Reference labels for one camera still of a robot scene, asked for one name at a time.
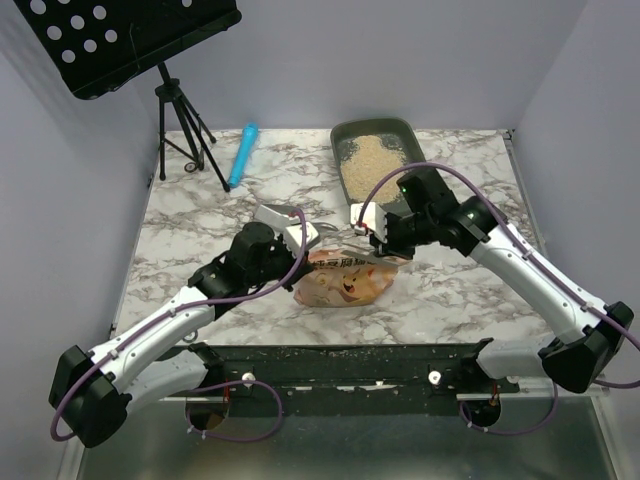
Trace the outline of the silver metal litter scoop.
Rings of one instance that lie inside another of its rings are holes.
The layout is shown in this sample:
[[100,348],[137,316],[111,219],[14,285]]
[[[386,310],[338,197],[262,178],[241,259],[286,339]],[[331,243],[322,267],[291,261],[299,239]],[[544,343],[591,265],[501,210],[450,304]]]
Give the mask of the silver metal litter scoop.
[[[283,232],[286,227],[300,223],[292,206],[278,204],[259,205],[254,213],[254,220],[269,225],[276,232]],[[335,225],[327,222],[312,221],[311,224],[319,233],[338,231]]]

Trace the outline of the orange cat litter bag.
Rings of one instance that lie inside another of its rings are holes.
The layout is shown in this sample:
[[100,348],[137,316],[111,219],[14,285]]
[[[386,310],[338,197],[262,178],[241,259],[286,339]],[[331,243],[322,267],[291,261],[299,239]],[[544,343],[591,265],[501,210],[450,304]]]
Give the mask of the orange cat litter bag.
[[374,263],[344,249],[316,249],[313,270],[297,284],[294,300],[307,307],[346,308],[374,303],[394,282],[399,266]]

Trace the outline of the dark green litter tray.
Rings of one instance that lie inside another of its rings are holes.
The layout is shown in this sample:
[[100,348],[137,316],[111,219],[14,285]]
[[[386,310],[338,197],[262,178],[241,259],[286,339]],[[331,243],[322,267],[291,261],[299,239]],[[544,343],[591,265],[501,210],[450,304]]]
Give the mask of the dark green litter tray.
[[404,152],[404,165],[423,162],[423,151],[412,127],[400,118],[372,118],[345,122],[334,127],[330,134],[333,156],[338,168],[339,179],[347,203],[352,203],[346,192],[346,187],[340,171],[340,161],[348,156],[347,143],[359,136],[380,136],[387,147],[396,147]]

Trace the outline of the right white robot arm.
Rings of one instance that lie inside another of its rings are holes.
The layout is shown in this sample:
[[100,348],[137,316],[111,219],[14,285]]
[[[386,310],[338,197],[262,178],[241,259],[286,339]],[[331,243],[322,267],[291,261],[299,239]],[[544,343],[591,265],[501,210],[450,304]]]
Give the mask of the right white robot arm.
[[547,377],[572,393],[603,385],[600,374],[626,341],[634,314],[607,304],[558,270],[480,192],[460,202],[432,162],[394,170],[410,212],[385,211],[371,197],[350,208],[350,223],[368,236],[378,257],[411,258],[416,247],[438,243],[492,271],[546,322],[551,337],[483,342],[460,367],[460,379],[480,392],[496,379]]

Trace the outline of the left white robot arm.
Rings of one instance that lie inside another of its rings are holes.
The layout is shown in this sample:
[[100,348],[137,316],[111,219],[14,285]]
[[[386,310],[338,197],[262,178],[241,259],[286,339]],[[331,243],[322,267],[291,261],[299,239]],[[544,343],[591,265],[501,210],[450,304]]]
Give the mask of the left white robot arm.
[[109,439],[132,412],[162,398],[256,385],[251,375],[226,374],[223,360],[210,348],[180,343],[242,303],[291,289],[310,273],[308,252],[318,239],[307,221],[281,233],[250,222],[226,252],[197,269],[155,313],[89,351],[67,349],[49,394],[55,410],[52,439],[78,438],[92,448]]

